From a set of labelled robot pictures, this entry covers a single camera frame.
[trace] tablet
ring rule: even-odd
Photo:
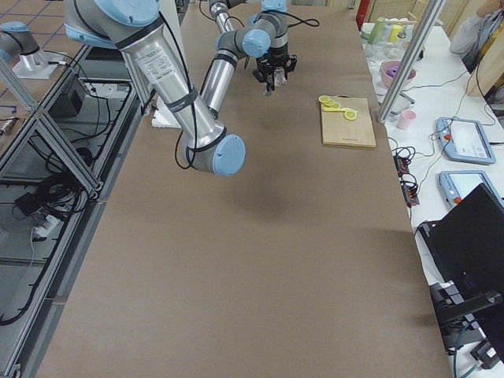
[[[443,171],[439,174],[439,185],[451,208],[481,183],[484,183],[497,198],[501,198],[484,171]]]
[[[436,129],[443,150],[450,160],[476,164],[495,163],[495,155],[479,121],[441,117]]]

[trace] wooden cutting board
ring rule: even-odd
[[[340,146],[376,147],[375,134],[372,130],[368,100],[366,98],[344,98],[329,96],[342,107],[358,111],[356,120],[347,120],[343,113],[323,112],[322,143]]]

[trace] black monitor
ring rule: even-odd
[[[497,291],[504,295],[504,206],[480,184],[431,228],[428,246],[445,282],[465,300]],[[504,361],[504,304],[472,314]]]

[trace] red object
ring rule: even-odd
[[[362,24],[364,24],[365,15],[368,12],[369,3],[371,0],[361,0],[361,4],[359,5],[359,9],[357,11],[357,17],[355,20],[357,21],[357,28],[359,31],[362,28]]]

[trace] white cup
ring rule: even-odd
[[[417,115],[415,114],[414,111],[412,110],[403,110],[401,112],[401,115],[399,116],[399,121],[397,122],[397,128],[400,128],[401,130],[406,130],[414,121],[414,119],[417,118]]]

